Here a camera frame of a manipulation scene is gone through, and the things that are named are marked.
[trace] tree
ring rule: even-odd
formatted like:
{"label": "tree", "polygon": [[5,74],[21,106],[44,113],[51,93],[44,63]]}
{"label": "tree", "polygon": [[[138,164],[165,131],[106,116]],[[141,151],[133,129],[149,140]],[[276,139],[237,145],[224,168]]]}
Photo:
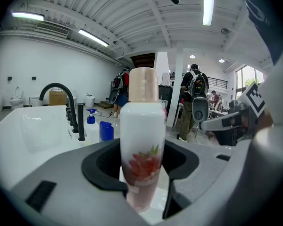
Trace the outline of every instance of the tree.
{"label": "tree", "polygon": [[252,82],[254,82],[255,81],[255,79],[247,79],[246,81],[245,81],[245,86],[250,86],[251,84],[252,84]]}

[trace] soap dispenser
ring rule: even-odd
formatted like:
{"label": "soap dispenser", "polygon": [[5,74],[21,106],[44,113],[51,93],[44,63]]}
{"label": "soap dispenser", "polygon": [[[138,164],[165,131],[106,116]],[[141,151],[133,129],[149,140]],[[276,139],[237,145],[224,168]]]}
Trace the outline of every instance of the soap dispenser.
{"label": "soap dispenser", "polygon": [[93,113],[96,109],[87,109],[90,112],[90,115],[87,117],[87,121],[84,123],[85,129],[85,140],[89,145],[100,142],[100,129],[99,124],[95,121]]}

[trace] window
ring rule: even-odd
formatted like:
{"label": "window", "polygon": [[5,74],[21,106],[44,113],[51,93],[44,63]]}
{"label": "window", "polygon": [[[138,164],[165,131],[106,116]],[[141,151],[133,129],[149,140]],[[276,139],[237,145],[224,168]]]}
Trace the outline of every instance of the window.
{"label": "window", "polygon": [[257,81],[257,84],[262,83],[264,81],[263,73],[248,65],[236,71],[236,99],[253,81]]}

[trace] rose gold cap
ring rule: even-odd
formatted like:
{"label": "rose gold cap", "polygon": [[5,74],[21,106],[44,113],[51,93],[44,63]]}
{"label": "rose gold cap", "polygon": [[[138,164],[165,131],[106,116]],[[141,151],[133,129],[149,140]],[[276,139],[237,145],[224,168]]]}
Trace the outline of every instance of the rose gold cap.
{"label": "rose gold cap", "polygon": [[133,69],[129,78],[130,102],[158,102],[158,79],[154,69],[147,67]]}

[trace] blue container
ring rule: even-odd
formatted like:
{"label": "blue container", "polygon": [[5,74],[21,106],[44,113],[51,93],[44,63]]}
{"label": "blue container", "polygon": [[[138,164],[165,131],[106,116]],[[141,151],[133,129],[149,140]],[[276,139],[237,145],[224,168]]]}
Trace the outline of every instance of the blue container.
{"label": "blue container", "polygon": [[100,141],[113,140],[113,127],[109,122],[100,122]]}

